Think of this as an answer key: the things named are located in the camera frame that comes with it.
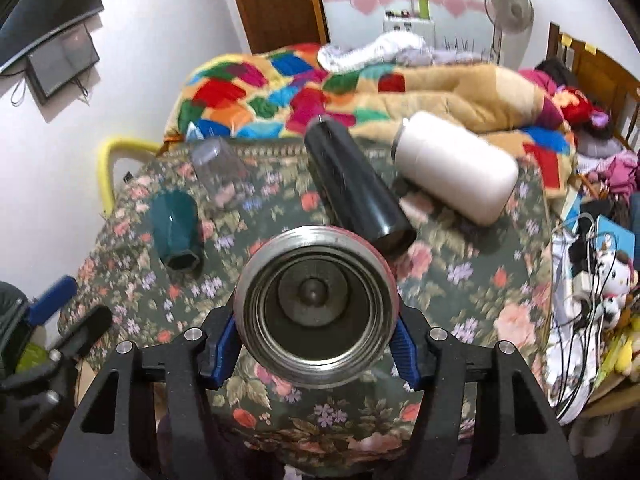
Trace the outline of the red steel thermos cup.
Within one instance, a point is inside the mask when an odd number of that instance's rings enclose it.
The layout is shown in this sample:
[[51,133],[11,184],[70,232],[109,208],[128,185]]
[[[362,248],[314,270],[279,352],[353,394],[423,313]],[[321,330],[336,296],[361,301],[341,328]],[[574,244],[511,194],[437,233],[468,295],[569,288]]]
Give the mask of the red steel thermos cup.
[[248,259],[232,306],[242,344],[269,373],[329,389],[382,356],[399,296],[390,265],[366,240],[336,226],[300,226]]

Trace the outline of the dark green faceted cup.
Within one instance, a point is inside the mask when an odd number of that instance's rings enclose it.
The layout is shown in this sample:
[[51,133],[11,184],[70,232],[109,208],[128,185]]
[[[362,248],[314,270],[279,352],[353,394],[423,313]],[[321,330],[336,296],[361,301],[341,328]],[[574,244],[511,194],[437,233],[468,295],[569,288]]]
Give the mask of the dark green faceted cup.
[[176,272],[190,272],[202,262],[198,204],[180,190],[164,191],[154,197],[149,209],[151,233],[160,262]]

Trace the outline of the clear glass cup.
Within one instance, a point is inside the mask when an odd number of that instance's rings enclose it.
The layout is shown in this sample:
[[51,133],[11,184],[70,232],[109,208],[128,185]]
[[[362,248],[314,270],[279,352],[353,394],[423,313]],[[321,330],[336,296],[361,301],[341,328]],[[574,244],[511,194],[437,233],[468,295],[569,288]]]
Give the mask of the clear glass cup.
[[250,176],[240,156],[220,136],[195,143],[190,157],[198,182],[216,208],[224,208],[235,196],[235,185]]

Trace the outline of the black cylindrical flask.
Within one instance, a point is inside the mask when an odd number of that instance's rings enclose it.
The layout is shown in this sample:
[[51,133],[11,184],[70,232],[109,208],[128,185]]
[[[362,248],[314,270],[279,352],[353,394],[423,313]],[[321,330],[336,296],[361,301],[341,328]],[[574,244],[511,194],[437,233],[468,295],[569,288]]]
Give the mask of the black cylindrical flask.
[[304,144],[334,223],[366,240],[387,259],[402,255],[416,240],[416,229],[348,128],[319,116],[308,125]]

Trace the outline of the white insulated bottle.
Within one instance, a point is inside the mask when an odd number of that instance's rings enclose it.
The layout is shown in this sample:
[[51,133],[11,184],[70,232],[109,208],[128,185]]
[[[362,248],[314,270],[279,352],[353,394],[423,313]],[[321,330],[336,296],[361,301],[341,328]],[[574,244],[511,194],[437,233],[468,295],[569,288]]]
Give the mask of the white insulated bottle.
[[518,180],[512,155],[423,110],[401,122],[392,159],[401,177],[478,226],[499,219]]

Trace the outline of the white cat plush toy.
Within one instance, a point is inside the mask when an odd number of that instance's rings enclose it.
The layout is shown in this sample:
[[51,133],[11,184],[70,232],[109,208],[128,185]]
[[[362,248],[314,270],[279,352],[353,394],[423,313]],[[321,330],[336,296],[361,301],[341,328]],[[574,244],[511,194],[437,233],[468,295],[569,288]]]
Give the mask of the white cat plush toy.
[[639,281],[638,271],[623,250],[600,252],[597,263],[597,296],[600,298],[597,314],[603,325],[615,327],[626,306],[627,297]]

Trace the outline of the blue booklet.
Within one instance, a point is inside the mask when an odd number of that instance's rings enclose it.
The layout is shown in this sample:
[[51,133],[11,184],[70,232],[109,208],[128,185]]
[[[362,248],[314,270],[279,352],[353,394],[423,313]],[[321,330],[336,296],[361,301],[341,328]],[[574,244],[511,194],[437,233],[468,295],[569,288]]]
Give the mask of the blue booklet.
[[634,260],[634,248],[636,248],[634,233],[605,216],[599,216],[596,219],[594,241],[597,250],[621,250],[630,260]]

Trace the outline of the colourful patchwork blanket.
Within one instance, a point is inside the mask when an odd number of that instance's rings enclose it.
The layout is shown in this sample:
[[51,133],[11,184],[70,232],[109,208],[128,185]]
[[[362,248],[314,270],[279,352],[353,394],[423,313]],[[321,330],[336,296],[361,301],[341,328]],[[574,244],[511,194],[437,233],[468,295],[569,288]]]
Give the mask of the colourful patchwork blanket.
[[390,143],[404,118],[425,110],[516,158],[533,157],[547,197],[565,195],[573,138],[551,96],[531,79],[489,63],[382,63],[331,74],[317,61],[319,49],[294,44],[212,58],[182,87],[165,128],[165,146],[185,141],[191,128],[203,136],[302,136],[320,115],[341,122],[353,136]]

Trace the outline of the grey white crumpled cloth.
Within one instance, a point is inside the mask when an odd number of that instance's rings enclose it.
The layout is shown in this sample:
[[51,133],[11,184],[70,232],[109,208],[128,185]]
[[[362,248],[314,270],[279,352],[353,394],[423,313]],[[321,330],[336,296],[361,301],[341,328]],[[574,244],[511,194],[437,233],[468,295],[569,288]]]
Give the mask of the grey white crumpled cloth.
[[408,30],[383,32],[370,44],[344,50],[326,44],[317,53],[318,64],[332,74],[346,74],[378,64],[406,67],[463,65],[485,62],[483,55],[458,49],[436,49]]

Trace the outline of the white small cabinet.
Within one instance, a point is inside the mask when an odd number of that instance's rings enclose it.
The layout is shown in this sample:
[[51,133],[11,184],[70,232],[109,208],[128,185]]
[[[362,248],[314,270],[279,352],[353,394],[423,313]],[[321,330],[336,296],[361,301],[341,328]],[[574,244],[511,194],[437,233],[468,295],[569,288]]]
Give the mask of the white small cabinet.
[[436,47],[436,25],[433,20],[415,18],[414,16],[391,16],[383,18],[384,32],[391,30],[406,30],[424,39],[427,47]]

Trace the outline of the wooden bed headboard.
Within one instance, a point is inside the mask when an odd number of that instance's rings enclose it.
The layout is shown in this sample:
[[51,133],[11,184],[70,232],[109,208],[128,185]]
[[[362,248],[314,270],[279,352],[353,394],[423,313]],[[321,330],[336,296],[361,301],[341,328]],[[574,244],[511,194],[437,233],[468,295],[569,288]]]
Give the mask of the wooden bed headboard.
[[606,53],[573,38],[555,23],[549,24],[547,58],[557,58],[573,73],[578,88],[610,113],[614,136],[638,152],[638,79]]

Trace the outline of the green bottle on cabinet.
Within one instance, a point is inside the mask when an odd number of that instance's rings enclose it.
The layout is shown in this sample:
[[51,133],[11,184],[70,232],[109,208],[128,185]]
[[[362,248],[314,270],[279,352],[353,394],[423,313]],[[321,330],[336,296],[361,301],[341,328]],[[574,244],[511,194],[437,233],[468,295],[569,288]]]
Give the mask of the green bottle on cabinet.
[[419,18],[427,21],[431,19],[430,0],[419,0]]

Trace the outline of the brown wooden door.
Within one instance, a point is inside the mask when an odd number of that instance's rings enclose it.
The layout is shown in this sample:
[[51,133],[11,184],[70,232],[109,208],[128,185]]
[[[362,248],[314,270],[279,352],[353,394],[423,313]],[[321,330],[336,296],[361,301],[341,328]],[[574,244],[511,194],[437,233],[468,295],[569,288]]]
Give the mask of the brown wooden door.
[[265,53],[292,44],[326,44],[321,0],[234,0],[250,50]]

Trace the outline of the small wall monitor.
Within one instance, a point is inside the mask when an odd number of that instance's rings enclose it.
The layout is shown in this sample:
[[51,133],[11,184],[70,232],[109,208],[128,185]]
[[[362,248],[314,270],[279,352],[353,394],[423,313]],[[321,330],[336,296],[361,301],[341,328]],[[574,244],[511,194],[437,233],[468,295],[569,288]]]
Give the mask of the small wall monitor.
[[44,105],[66,84],[91,70],[100,57],[86,25],[75,25],[40,44],[26,56],[26,77]]

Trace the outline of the wall mounted black television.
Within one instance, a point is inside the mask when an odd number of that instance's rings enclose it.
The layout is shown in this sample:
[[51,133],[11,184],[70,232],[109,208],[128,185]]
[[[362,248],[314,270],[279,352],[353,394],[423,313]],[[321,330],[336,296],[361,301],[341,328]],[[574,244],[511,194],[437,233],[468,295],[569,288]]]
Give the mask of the wall mounted black television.
[[20,0],[1,25],[1,71],[44,40],[103,9],[102,0]]

